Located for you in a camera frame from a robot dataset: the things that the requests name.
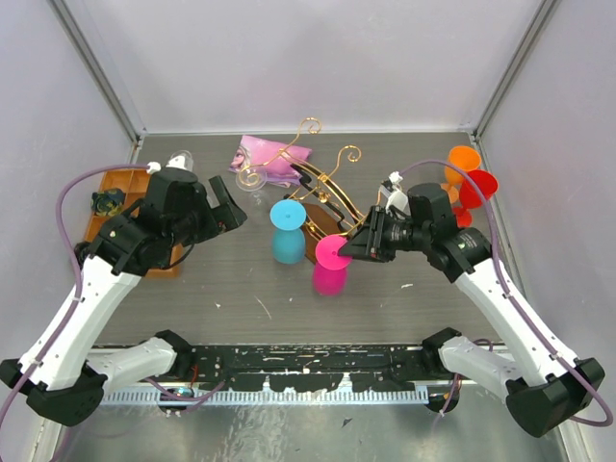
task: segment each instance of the gray table surface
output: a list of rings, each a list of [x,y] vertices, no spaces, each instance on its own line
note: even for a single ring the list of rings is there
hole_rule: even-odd
[[[264,136],[275,141],[292,137]],[[422,254],[399,253],[386,265],[353,262],[342,295],[317,295],[308,260],[285,266],[271,256],[269,207],[288,190],[266,186],[267,197],[258,204],[227,171],[240,138],[145,139],[140,162],[165,162],[177,150],[191,151],[200,180],[205,183],[222,175],[249,220],[240,229],[198,245],[177,279],[143,280],[115,312],[98,344],[133,344],[163,329],[193,344],[419,343],[446,326],[471,339],[498,339],[479,310]],[[452,147],[469,144],[469,137],[464,133],[321,133],[302,136],[298,144],[312,147],[311,162],[325,170],[333,168],[342,146],[361,147],[361,161],[343,163],[334,178],[367,212],[378,184],[390,172],[422,159],[445,160]],[[423,167],[408,174],[403,184],[443,180],[440,167]],[[474,216],[474,225],[484,230],[483,214]]]
[[[100,406],[71,430],[64,462],[561,462],[560,434],[525,434],[502,402],[464,385],[438,423],[422,405]]]

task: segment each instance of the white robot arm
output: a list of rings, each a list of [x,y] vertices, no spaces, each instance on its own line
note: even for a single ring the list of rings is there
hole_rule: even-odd
[[[88,358],[88,354],[117,306],[141,278],[150,269],[169,268],[174,246],[192,248],[246,220],[220,177],[210,179],[219,204],[212,208],[191,168],[192,159],[186,156],[172,158],[164,168],[150,165],[154,173],[145,198],[108,219],[86,247],[79,305],[42,361],[37,361],[41,347],[75,301],[75,288],[35,344],[21,358],[0,364],[0,379],[11,388],[36,364],[20,392],[41,416],[73,426],[115,390],[152,375],[182,376],[189,371],[192,347],[170,331],[102,358]]]
[[[510,289],[505,293],[490,243],[474,228],[458,228],[448,195],[440,185],[417,185],[407,194],[410,216],[396,206],[373,206],[364,225],[339,254],[389,262],[397,250],[422,252],[432,267],[479,307],[514,359],[486,351],[447,328],[423,341],[426,368],[458,372],[474,380],[503,399],[516,422],[536,437],[585,408],[591,395],[562,363],[597,390],[604,378],[599,362],[578,359],[543,323],[499,262],[503,281]],[[539,341],[511,297],[538,332],[549,339],[557,355]]]

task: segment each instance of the white wall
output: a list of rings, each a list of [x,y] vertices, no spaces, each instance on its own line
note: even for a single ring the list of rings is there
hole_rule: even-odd
[[[0,359],[19,357],[72,286],[55,227],[56,196],[69,179],[128,159],[131,145],[50,7],[0,2]],[[64,205],[80,240],[90,191]],[[0,400],[8,388],[0,384]],[[25,460],[37,416],[19,397],[0,431],[4,462]]]
[[[68,1],[150,133],[475,127],[539,3]]]
[[[579,356],[600,360],[616,410],[614,24],[613,0],[563,1],[484,142],[528,296]],[[587,431],[597,460],[614,460],[614,428]]]

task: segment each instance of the purple cable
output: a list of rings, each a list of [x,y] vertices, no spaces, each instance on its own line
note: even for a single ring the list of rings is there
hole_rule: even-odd
[[[511,291],[509,289],[509,286],[507,285],[507,281],[505,280],[504,276],[502,275],[501,264],[500,264],[501,259],[499,257],[499,235],[498,235],[498,232],[497,232],[496,219],[494,218],[494,210],[492,209],[492,205],[490,204],[490,202],[483,195],[483,192],[481,192],[481,189],[479,188],[477,183],[473,180],[473,178],[471,178],[468,175],[468,173],[466,171],[462,170],[461,168],[459,168],[459,167],[457,167],[457,166],[455,166],[453,164],[450,164],[449,162],[435,160],[435,159],[434,160],[427,160],[427,161],[417,162],[417,163],[415,163],[415,164],[405,168],[404,170],[401,170],[400,171],[400,175],[404,176],[404,174],[406,172],[408,172],[408,171],[410,171],[410,170],[412,170],[414,168],[427,165],[427,164],[438,164],[438,165],[441,165],[441,166],[452,168],[455,171],[457,171],[460,175],[462,175],[464,177],[464,179],[466,181],[468,181],[469,184],[473,187],[473,189],[477,193],[478,197],[481,199],[481,204],[483,205],[483,208],[484,208],[484,210],[486,212],[486,215],[488,216],[488,224],[490,226],[490,240],[492,241],[492,260],[493,260],[493,263],[494,263],[494,270],[495,270],[495,272],[497,274],[497,278],[499,279],[499,282],[500,282],[500,285],[502,286],[502,290],[504,291],[504,294],[507,295],[507,298],[509,299],[509,301],[511,302],[511,304],[513,305],[515,310],[518,312],[520,317],[525,321],[526,325],[530,328],[532,333],[535,334],[537,339],[539,339],[539,342],[541,342],[543,344],[543,346],[550,353],[550,355],[552,355],[554,358],[556,358],[556,361],[558,361],[558,363],[568,373],[570,373],[573,376],[573,378],[575,380],[577,380],[577,382],[579,382],[579,384],[600,405],[600,407],[602,408],[602,410],[605,413],[605,420],[602,421],[602,422],[590,421],[588,419],[583,419],[581,417],[576,417],[576,416],[573,416],[571,418],[571,420],[574,421],[574,422],[577,422],[579,424],[586,424],[586,425],[591,425],[591,426],[610,426],[610,425],[612,425],[614,423],[614,415],[612,414],[611,409],[609,408],[609,406],[607,405],[605,400],[602,398],[602,396],[597,392],[597,390],[595,390],[592,387],[592,385],[590,383],[588,383],[588,381],[578,371],[576,371],[574,368],[572,368],[569,365],[569,363],[567,363],[567,361],[565,361],[558,354],[558,351],[556,350],[556,348],[554,348],[553,345],[550,343],[550,341],[546,338],[546,336],[543,335],[543,333],[541,333],[539,328],[535,325],[535,323],[532,321],[532,319],[528,316],[528,314],[526,313],[526,311],[524,310],[524,308],[522,307],[520,302],[518,300],[516,300],[516,298],[514,296],[511,295]]]
[[[174,399],[176,401],[188,401],[188,402],[197,403],[195,406],[191,406],[189,409],[187,409],[184,412],[194,411],[195,408],[198,408],[201,404],[203,404],[205,401],[211,398],[215,392],[220,391],[222,387],[224,387],[224,382],[220,382],[216,387],[214,387],[214,389],[212,389],[210,392],[208,392],[207,394],[205,394],[204,396],[200,398],[185,398],[185,397],[178,397],[177,395],[174,395],[172,392],[169,392],[165,387],[158,384],[151,378],[146,378],[145,381],[149,383],[150,385],[152,385],[155,389],[157,389],[159,392],[161,392],[163,395],[165,395],[169,399]]]
[[[60,335],[64,331],[64,328],[66,327],[71,317],[73,316],[73,313],[77,309],[77,306],[79,305],[78,300],[81,299],[81,292],[83,290],[82,274],[79,268],[79,263],[77,262],[77,257],[75,257],[75,253],[73,252],[73,247],[70,244],[70,239],[68,238],[66,229],[64,228],[64,221],[62,218],[62,205],[64,203],[64,198],[66,197],[68,192],[77,183],[80,183],[81,181],[87,178],[90,178],[91,176],[94,176],[98,173],[104,173],[105,171],[109,171],[109,170],[120,170],[120,169],[126,169],[126,168],[147,168],[147,166],[136,166],[133,164],[120,164],[120,165],[115,165],[115,166],[96,168],[94,170],[83,173],[79,175],[78,177],[74,178],[73,180],[71,180],[66,186],[64,186],[64,188],[60,191],[60,194],[58,195],[58,200],[56,201],[56,224],[58,226],[58,231],[60,233],[60,238],[62,240],[64,248],[68,252],[68,256],[70,258],[70,265],[72,266],[73,274],[75,276],[75,295],[74,295],[75,300],[68,307],[66,314],[60,321],[60,324],[58,324],[58,327],[56,327],[56,330],[54,330],[51,336],[49,337],[49,340],[47,340],[47,342],[45,342],[45,344],[41,347],[40,351],[35,357],[34,364],[31,364],[26,370],[26,372],[21,375],[21,377],[19,378],[19,380],[17,380],[17,383],[15,384],[13,389],[9,392],[9,395],[5,399],[4,403],[2,404],[2,408],[0,408],[0,429],[2,428],[2,424],[4,423],[4,420],[7,417],[7,414],[9,412],[9,409],[11,408],[11,405],[13,404],[17,395],[19,394],[19,390],[21,390],[21,387],[23,387],[23,385],[30,379],[35,369],[37,368],[38,364],[45,357],[45,354],[47,354],[47,351],[49,351],[49,348],[51,348],[51,346],[54,345],[54,342],[58,340],[58,337],[60,337]]]

